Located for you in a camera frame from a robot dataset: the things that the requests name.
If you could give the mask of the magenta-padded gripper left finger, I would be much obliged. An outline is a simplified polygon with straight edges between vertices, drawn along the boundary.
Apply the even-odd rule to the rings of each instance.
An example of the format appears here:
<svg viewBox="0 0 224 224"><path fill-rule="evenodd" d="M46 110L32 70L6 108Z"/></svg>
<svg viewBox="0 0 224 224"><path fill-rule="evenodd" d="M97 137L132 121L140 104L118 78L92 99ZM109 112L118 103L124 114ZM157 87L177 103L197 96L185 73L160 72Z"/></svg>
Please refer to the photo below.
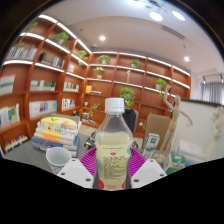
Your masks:
<svg viewBox="0 0 224 224"><path fill-rule="evenodd" d="M71 159L58 176L84 188L93 188L96 175L96 149L92 148L79 159Z"/></svg>

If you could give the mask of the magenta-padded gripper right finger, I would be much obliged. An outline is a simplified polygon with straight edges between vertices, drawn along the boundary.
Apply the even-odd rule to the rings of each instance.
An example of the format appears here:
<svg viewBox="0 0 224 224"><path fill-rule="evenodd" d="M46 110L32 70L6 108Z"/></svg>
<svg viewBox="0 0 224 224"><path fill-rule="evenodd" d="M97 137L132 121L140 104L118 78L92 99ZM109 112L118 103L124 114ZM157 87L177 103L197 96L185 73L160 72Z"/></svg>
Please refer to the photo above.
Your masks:
<svg viewBox="0 0 224 224"><path fill-rule="evenodd" d="M129 177L132 189L140 188L166 176L166 173L154 159L146 159L136 149L131 148Z"/></svg>

